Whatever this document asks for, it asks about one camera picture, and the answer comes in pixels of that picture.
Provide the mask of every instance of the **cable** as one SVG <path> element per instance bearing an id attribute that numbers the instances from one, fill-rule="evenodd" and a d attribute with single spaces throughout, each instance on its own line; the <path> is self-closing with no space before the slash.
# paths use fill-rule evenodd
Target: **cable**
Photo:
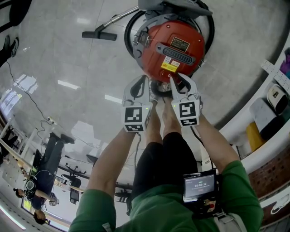
<path id="1" fill-rule="evenodd" d="M 125 165 L 132 166 L 132 165 L 127 164 L 127 163 L 128 163 L 128 161 L 129 161 L 130 157 L 131 157 L 131 156 L 133 155 L 133 153 L 135 153 L 135 152 L 136 152 L 136 150 L 132 151 L 132 153 L 128 156 L 128 158 L 127 158 L 127 160 L 126 160 L 124 166 L 125 166 Z"/>
<path id="2" fill-rule="evenodd" d="M 47 119 L 44 117 L 42 111 L 39 109 L 39 107 L 38 107 L 38 105 L 36 104 L 36 102 L 32 99 L 31 95 L 28 94 L 28 93 L 25 91 L 25 89 L 24 89 L 21 85 L 19 85 L 19 84 L 14 80 L 14 77 L 13 77 L 13 75 L 12 75 L 12 73 L 11 73 L 11 66 L 10 66 L 9 63 L 8 63 L 8 65 L 9 65 L 9 72 L 10 72 L 10 75 L 11 75 L 12 80 L 14 81 L 14 83 L 16 83 L 16 84 L 19 86 L 19 88 L 21 88 L 21 89 L 22 89 L 22 90 L 23 90 L 23 91 L 24 91 L 24 92 L 25 92 L 25 93 L 30 97 L 31 101 L 35 104 L 36 108 L 39 110 L 39 112 L 41 113 L 42 117 L 43 117 L 45 120 L 47 120 Z"/>
<path id="3" fill-rule="evenodd" d="M 191 129 L 191 131 L 192 131 L 192 133 L 194 134 L 194 136 L 198 139 L 198 141 L 203 145 L 203 147 L 204 147 L 204 144 L 203 144 L 203 142 L 202 142 L 202 140 L 198 137 L 198 135 L 195 133 L 195 131 L 194 131 L 194 129 L 193 129 L 193 127 L 191 126 L 190 127 L 190 129 Z M 209 157 L 209 159 L 210 159 L 210 163 L 211 163 L 211 165 L 212 165 L 212 169 L 213 169 L 213 161 L 212 161 L 212 159 Z"/>
<path id="4" fill-rule="evenodd" d="M 71 158 L 71 157 L 69 157 L 69 156 L 67 156 L 67 155 L 65 155 L 65 156 L 63 156 L 63 157 L 66 157 L 66 158 L 68 158 L 68 159 L 75 160 L 75 161 L 80 161 L 80 162 L 83 162 L 83 163 L 86 163 L 86 164 L 91 164 L 91 163 L 88 163 L 88 162 L 85 162 L 85 161 L 82 161 L 82 160 L 78 160 L 78 159 Z"/>
<path id="5" fill-rule="evenodd" d="M 39 132 L 42 132 L 42 131 L 46 131 L 45 130 L 45 128 L 42 126 L 42 122 L 46 122 L 47 124 L 49 124 L 50 126 L 52 126 L 53 124 L 50 124 L 50 123 L 48 123 L 48 120 L 44 117 L 44 114 L 42 113 L 42 111 L 40 110 L 40 108 L 38 107 L 38 105 L 37 105 L 37 103 L 32 99 L 32 97 L 31 97 L 31 95 L 30 94 L 28 94 L 27 92 L 26 92 L 26 90 L 21 86 L 21 85 L 19 85 L 16 81 L 15 81 L 15 79 L 14 79 L 14 76 L 12 75 L 12 72 L 11 72 L 11 66 L 10 66 L 10 64 L 8 63 L 8 61 L 6 61 L 6 63 L 9 65 L 9 72 L 10 72 L 10 75 L 11 75 L 11 77 L 12 77 L 12 80 L 13 80 L 13 82 L 14 83 L 16 83 L 18 86 L 19 86 L 19 88 L 21 88 L 29 97 L 30 97 L 30 99 L 31 99 L 31 101 L 35 104 L 35 106 L 36 106 L 36 108 L 39 110 L 39 112 L 41 113 L 41 116 L 45 119 L 45 120 L 41 120 L 40 121 L 40 124 L 41 124 L 41 127 L 43 128 L 43 130 L 39 130 L 38 132 L 37 132 L 37 136 L 41 139 L 41 153 L 42 153 L 42 146 L 43 146 L 43 139 L 39 136 Z M 83 143 L 85 143 L 85 144 L 87 144 L 88 146 L 90 146 L 90 147 L 92 147 L 92 148 L 97 148 L 97 149 L 100 149 L 101 150 L 101 146 L 100 145 L 95 145 L 95 146 L 92 146 L 92 145 L 90 145 L 90 144 L 88 144 L 87 142 L 85 142 L 84 140 L 82 140 L 82 139 L 80 139 L 79 137 L 77 137 L 77 136 L 75 136 L 74 135 L 74 137 L 76 137 L 76 139 L 78 139 L 78 140 L 80 140 L 80 141 L 82 141 Z"/>
<path id="6" fill-rule="evenodd" d="M 137 159 L 137 153 L 138 153 L 138 149 L 139 149 L 139 144 L 141 142 L 141 135 L 139 133 L 137 133 L 137 135 L 139 136 L 139 141 L 137 143 L 137 146 L 136 146 L 136 153 L 135 153 L 135 156 L 134 156 L 134 170 L 136 171 L 136 159 Z"/>

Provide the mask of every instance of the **vacuum cleaner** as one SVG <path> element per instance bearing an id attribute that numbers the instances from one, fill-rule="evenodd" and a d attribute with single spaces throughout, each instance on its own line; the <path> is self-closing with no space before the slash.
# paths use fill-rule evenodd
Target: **vacuum cleaner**
<path id="1" fill-rule="evenodd" d="M 138 6 L 113 16 L 94 32 L 83 32 L 82 37 L 115 41 L 117 34 L 103 30 L 136 11 L 125 29 L 125 46 L 151 78 L 152 92 L 160 97 L 170 97 L 170 77 L 180 90 L 183 89 L 184 84 L 177 74 L 192 77 L 213 43 L 215 27 L 212 12 L 201 0 L 139 0 Z M 143 15 L 146 20 L 131 42 L 132 27 Z M 205 16 L 208 20 L 209 36 L 206 42 L 195 21 L 199 16 Z"/>

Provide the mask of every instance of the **strap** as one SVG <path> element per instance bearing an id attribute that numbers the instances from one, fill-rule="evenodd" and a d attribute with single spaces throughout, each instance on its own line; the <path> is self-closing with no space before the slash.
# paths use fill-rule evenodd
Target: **strap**
<path id="1" fill-rule="evenodd" d="M 234 213 L 219 213 L 213 218 L 220 232 L 247 232 L 241 217 Z"/>

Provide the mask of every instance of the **ceiling light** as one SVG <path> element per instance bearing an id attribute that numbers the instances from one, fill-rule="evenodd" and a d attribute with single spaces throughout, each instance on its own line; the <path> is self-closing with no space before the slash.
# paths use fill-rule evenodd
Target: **ceiling light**
<path id="1" fill-rule="evenodd" d="M 72 88 L 72 89 L 78 89 L 78 88 L 80 88 L 79 86 L 73 85 L 73 84 L 68 83 L 68 82 L 63 82 L 63 81 L 60 81 L 60 80 L 58 80 L 58 84 L 59 85 L 66 86 L 66 87 L 69 87 L 69 88 Z"/>
<path id="2" fill-rule="evenodd" d="M 13 221 L 17 226 L 21 228 L 21 230 L 26 230 L 24 226 L 22 226 L 18 221 L 16 221 L 1 205 L 0 210 L 7 216 L 11 221 Z"/>
<path id="3" fill-rule="evenodd" d="M 110 95 L 105 95 L 105 99 L 112 101 L 112 102 L 117 102 L 119 104 L 122 104 L 123 100 L 120 98 L 112 97 Z"/>

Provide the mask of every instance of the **screen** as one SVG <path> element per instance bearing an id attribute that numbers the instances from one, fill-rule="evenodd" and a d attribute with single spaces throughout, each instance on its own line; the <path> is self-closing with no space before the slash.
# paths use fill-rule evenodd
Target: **screen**
<path id="1" fill-rule="evenodd" d="M 214 175 L 201 176 L 185 180 L 185 198 L 191 199 L 214 191 Z"/>

